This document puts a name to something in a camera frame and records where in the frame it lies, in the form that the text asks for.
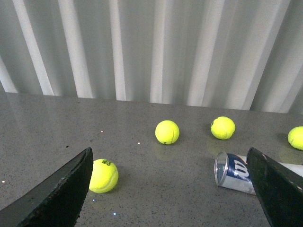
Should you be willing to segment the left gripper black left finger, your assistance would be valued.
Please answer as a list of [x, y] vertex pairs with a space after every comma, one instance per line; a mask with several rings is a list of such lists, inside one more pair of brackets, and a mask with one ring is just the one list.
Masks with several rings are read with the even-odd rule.
[[86, 148], [0, 211], [2, 227], [73, 227], [89, 190], [93, 152]]

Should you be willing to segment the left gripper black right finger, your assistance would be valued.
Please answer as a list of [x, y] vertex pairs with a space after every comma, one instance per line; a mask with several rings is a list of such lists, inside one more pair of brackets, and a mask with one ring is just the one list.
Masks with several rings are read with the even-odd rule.
[[255, 148], [247, 153], [247, 168], [270, 226], [301, 227], [303, 178]]

